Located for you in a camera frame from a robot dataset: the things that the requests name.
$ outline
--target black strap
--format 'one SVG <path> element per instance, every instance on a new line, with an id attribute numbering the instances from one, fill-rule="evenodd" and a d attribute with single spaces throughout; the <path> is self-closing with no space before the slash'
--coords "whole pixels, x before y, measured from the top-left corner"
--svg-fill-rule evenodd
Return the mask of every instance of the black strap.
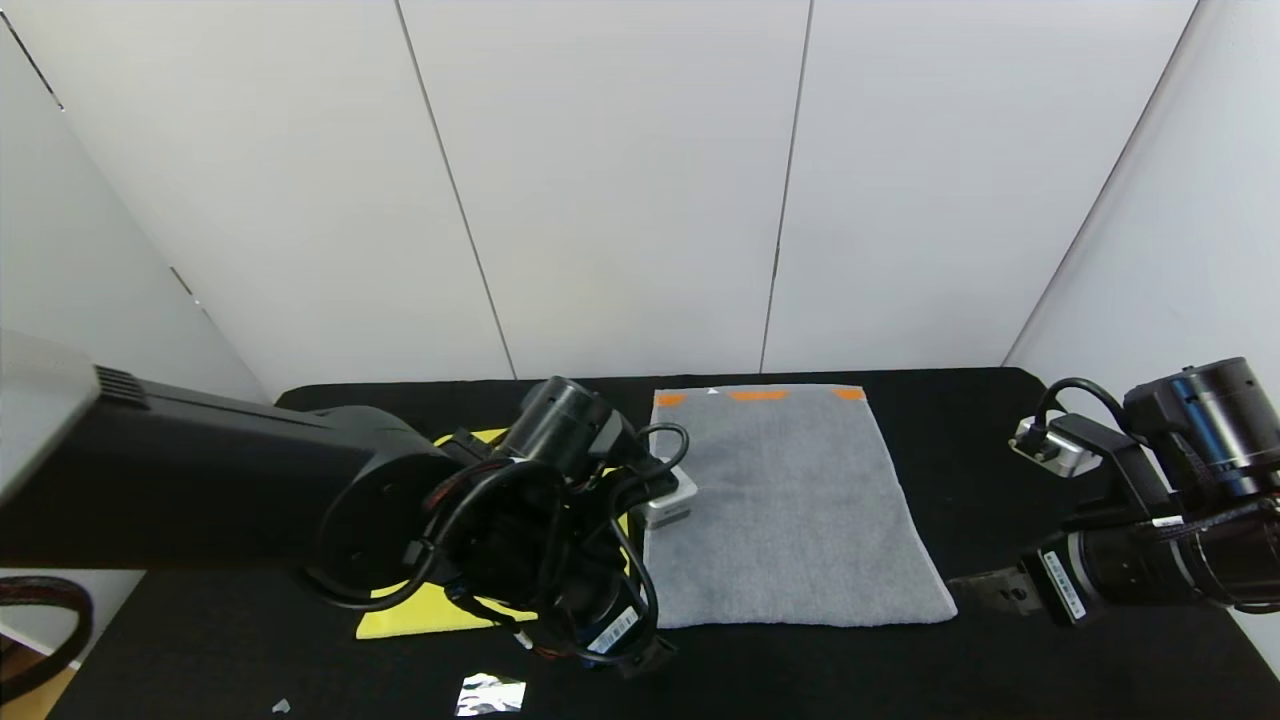
<path id="1" fill-rule="evenodd" d="M 93 634 L 93 600 L 77 583 L 63 578 L 15 575 L 0 578 L 0 606 L 44 605 L 76 612 L 76 629 L 52 655 L 0 683 L 0 705 L 51 680 L 76 660 Z"/>

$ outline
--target aluminum foil piece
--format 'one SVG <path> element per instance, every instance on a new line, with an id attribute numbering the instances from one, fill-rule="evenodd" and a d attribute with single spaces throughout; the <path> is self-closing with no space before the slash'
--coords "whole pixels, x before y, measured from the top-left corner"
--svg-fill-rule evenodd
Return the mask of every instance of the aluminum foil piece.
<path id="1" fill-rule="evenodd" d="M 454 717 L 474 717 L 490 712 L 520 712 L 525 702 L 525 683 L 500 675 L 476 673 L 462 679 Z"/>

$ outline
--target small white box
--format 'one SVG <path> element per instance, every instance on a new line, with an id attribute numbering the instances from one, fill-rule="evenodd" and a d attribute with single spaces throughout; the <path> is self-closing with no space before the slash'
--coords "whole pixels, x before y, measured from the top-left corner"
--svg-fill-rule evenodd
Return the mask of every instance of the small white box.
<path id="1" fill-rule="evenodd" d="M 676 489 L 640 506 L 640 514 L 644 515 L 645 524 L 650 529 L 675 523 L 694 509 L 698 486 L 680 465 L 672 468 L 671 474 L 676 475 L 676 480 L 680 483 Z"/>

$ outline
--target wooden floor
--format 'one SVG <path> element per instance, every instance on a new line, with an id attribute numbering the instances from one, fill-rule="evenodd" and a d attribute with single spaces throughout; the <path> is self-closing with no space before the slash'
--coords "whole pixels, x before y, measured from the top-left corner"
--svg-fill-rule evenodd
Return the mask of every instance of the wooden floor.
<path id="1" fill-rule="evenodd" d="M 14 644 L 12 650 L 4 652 L 4 662 L 0 664 L 0 678 L 10 678 L 35 665 L 42 656 L 27 647 Z M 29 693 L 6 702 L 0 708 L 0 717 L 4 720 L 45 720 L 54 703 L 61 697 L 67 683 L 72 682 L 74 670 L 63 670 L 52 680 L 31 691 Z"/>

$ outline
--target gray towel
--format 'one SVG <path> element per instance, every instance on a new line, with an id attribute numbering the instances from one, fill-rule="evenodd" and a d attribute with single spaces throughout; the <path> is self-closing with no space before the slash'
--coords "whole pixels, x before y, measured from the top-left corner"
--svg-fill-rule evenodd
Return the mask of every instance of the gray towel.
<path id="1" fill-rule="evenodd" d="M 955 616 L 860 388 L 660 391 L 653 419 L 689 429 L 698 484 L 692 515 L 645 536 L 663 628 Z M 678 442 L 652 438 L 663 457 Z"/>

